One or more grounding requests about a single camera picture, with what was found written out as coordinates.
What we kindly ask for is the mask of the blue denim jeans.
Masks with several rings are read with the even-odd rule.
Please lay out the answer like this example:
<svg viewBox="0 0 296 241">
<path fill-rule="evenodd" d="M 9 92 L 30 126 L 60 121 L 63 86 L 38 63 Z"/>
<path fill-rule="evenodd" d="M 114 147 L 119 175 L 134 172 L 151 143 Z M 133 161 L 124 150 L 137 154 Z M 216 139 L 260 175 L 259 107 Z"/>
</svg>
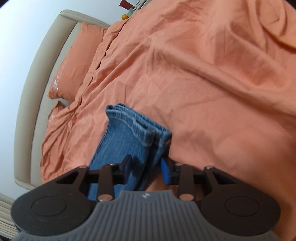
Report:
<svg viewBox="0 0 296 241">
<path fill-rule="evenodd" d="M 118 103 L 105 108 L 106 131 L 94 153 L 89 169 L 105 164 L 119 164 L 130 155 L 131 173 L 125 185 L 116 184 L 114 194 L 121 191 L 142 191 L 171 143 L 172 133 L 130 107 Z"/>
</svg>

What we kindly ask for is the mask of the orange pillow left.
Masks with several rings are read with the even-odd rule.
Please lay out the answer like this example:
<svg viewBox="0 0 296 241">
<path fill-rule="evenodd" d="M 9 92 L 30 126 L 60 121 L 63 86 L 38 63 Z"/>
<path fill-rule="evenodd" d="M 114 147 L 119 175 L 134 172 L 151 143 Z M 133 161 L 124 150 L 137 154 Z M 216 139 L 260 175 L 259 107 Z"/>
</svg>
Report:
<svg viewBox="0 0 296 241">
<path fill-rule="evenodd" d="M 60 111 L 62 111 L 64 108 L 65 108 L 64 104 L 62 102 L 60 102 L 60 101 L 58 101 L 55 104 L 55 106 L 53 107 L 53 109 L 51 110 L 51 112 L 50 112 L 50 114 L 48 116 L 48 125 L 51 124 L 55 120 L 57 114 Z"/>
</svg>

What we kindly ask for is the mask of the orange pillow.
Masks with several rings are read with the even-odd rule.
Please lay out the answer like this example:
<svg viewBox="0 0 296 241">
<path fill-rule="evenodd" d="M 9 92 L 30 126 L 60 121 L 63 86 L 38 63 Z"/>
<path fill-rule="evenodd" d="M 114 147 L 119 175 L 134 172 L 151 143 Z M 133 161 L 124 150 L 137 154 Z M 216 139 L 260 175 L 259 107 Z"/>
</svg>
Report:
<svg viewBox="0 0 296 241">
<path fill-rule="evenodd" d="M 53 77 L 48 97 L 73 102 L 107 29 L 82 22 L 80 31 Z"/>
<path fill-rule="evenodd" d="M 53 109 L 51 110 L 51 112 L 50 112 L 50 114 L 48 116 L 48 125 L 51 124 L 55 120 L 57 114 L 60 111 L 62 111 L 64 108 L 65 108 L 64 104 L 62 102 L 60 102 L 60 101 L 58 101 L 55 104 L 55 106 L 53 107 Z"/>
</svg>

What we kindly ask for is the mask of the beige upholstered headboard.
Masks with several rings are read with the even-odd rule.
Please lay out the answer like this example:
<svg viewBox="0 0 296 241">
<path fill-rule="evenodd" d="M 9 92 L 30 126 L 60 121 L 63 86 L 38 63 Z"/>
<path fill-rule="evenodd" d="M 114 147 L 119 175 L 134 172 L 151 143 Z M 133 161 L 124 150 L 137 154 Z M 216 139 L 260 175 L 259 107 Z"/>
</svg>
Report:
<svg viewBox="0 0 296 241">
<path fill-rule="evenodd" d="M 42 185 L 41 145 L 48 116 L 57 102 L 47 93 L 59 65 L 80 32 L 82 22 L 104 29 L 110 26 L 76 11 L 60 12 L 37 50 L 22 90 L 14 139 L 14 180 L 27 190 Z"/>
</svg>

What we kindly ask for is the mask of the orange pillow right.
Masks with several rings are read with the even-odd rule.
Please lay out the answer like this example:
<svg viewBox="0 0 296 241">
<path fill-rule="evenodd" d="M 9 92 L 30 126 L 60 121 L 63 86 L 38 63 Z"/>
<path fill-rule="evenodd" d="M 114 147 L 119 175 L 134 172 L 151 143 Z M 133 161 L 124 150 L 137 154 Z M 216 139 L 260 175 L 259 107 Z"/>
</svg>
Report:
<svg viewBox="0 0 296 241">
<path fill-rule="evenodd" d="M 53 77 L 48 97 L 73 102 L 107 29 L 82 22 L 80 31 Z"/>
</svg>

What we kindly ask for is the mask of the orange duvet cover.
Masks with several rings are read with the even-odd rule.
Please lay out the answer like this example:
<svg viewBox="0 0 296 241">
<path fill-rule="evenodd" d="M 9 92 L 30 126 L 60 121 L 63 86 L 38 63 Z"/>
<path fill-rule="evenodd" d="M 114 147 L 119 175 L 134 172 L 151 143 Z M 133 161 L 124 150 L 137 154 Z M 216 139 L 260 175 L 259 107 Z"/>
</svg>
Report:
<svg viewBox="0 0 296 241">
<path fill-rule="evenodd" d="M 90 163 L 122 103 L 172 131 L 169 156 L 273 196 L 295 237 L 295 9 L 286 1 L 151 1 L 114 23 L 75 100 L 48 125 L 41 179 Z"/>
</svg>

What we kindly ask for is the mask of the beige curtain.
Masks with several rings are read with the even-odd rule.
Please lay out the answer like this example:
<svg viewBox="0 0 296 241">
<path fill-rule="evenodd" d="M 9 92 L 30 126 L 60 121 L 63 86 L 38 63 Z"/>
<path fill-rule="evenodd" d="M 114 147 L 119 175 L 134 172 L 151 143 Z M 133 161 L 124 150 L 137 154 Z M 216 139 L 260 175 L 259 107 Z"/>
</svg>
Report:
<svg viewBox="0 0 296 241">
<path fill-rule="evenodd" d="M 13 205 L 13 200 L 0 195 L 0 229 L 1 236 L 13 239 L 18 235 L 18 230 L 16 229 L 12 218 L 11 218 L 11 207 Z"/>
</svg>

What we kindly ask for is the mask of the small green item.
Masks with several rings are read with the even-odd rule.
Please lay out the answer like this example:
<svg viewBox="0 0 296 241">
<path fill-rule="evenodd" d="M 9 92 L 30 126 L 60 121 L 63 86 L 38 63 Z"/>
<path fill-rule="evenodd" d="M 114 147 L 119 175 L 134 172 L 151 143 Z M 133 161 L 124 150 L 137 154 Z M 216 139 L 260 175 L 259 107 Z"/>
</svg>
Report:
<svg viewBox="0 0 296 241">
<path fill-rule="evenodd" d="M 135 12 L 135 8 L 130 8 L 128 11 L 128 15 L 131 16 Z"/>
</svg>

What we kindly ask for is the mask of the dark red cup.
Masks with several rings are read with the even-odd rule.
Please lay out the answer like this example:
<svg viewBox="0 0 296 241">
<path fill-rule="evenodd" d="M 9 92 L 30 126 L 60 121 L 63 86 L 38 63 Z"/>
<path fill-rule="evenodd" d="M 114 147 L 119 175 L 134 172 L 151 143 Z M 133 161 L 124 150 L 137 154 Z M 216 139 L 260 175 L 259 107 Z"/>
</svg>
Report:
<svg viewBox="0 0 296 241">
<path fill-rule="evenodd" d="M 126 0 L 121 0 L 119 6 L 127 10 L 134 8 L 134 5 Z"/>
</svg>

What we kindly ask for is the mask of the beige right nightstand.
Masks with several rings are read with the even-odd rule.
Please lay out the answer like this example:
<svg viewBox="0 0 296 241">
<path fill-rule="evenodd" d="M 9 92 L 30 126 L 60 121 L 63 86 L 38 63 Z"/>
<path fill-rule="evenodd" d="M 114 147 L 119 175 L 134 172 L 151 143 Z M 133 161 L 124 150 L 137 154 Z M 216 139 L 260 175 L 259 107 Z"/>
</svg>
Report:
<svg viewBox="0 0 296 241">
<path fill-rule="evenodd" d="M 140 9 L 144 6 L 144 4 L 147 2 L 147 0 L 138 0 L 138 2 L 135 4 L 134 9 Z"/>
</svg>

